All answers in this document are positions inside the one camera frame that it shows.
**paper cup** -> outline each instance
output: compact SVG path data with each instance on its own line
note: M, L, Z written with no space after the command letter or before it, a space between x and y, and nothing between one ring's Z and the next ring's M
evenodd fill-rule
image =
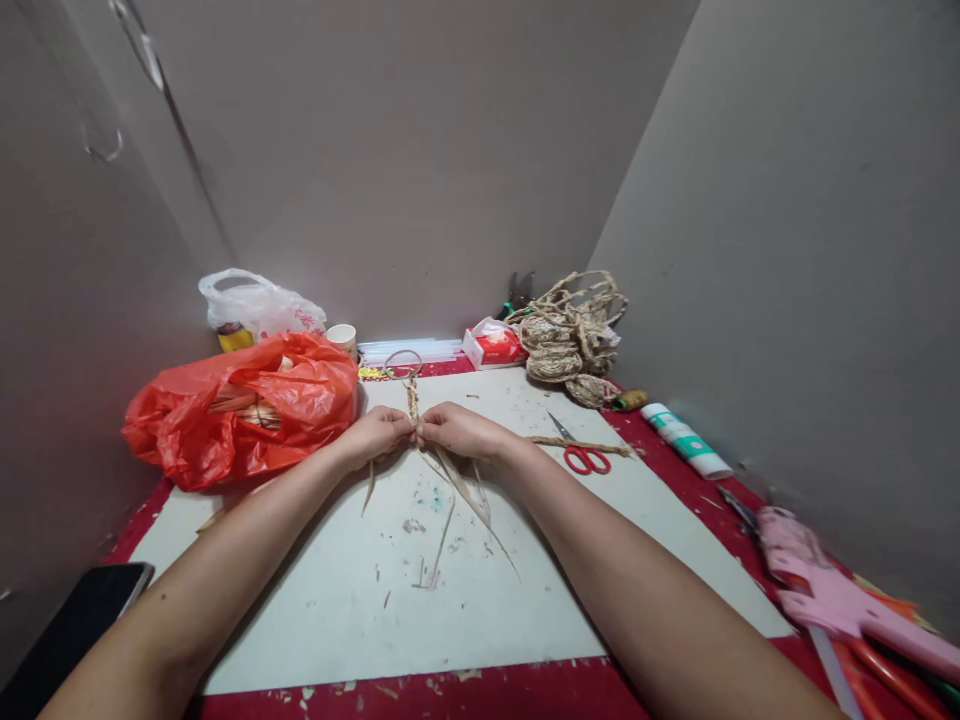
M357 329L353 325L334 325L323 336L357 361Z

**black phone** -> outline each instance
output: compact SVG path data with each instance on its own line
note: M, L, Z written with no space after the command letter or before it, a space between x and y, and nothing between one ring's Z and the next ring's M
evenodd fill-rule
M33 720L153 576L148 563L88 570L0 693L0 718Z

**glue stick tube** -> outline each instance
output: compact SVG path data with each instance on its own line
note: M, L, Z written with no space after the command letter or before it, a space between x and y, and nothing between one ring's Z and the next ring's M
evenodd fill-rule
M723 480L733 477L733 470L699 435L684 425L665 405L651 403L642 410L643 419L657 434L689 463L704 480Z

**pink glue gun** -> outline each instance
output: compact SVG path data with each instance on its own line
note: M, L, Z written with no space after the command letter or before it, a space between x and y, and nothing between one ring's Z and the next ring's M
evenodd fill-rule
M784 613L841 642L869 635L954 685L960 685L960 649L890 610L847 579L827 559L813 532L786 510L757 515L770 573L788 588L778 595Z

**red scissors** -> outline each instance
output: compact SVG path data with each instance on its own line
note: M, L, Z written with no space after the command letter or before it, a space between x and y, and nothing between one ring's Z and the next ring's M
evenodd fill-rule
M550 416L550 419L553 420L553 424L556 425L557 430L560 431L560 437L567 442L577 441L576 438L567 432L567 429L560 424L560 421L553 416L553 413L547 411L547 415ZM571 455L580 460L582 467L578 467L576 464L574 464L573 460L570 459ZM590 458L591 455L599 458L603 465L598 467L597 464ZM591 448L568 445L566 450L563 451L563 459L567 461L567 467L577 473L577 475L589 475L592 472L595 472L598 475L606 475L608 472L610 472L610 461L603 456L603 453Z

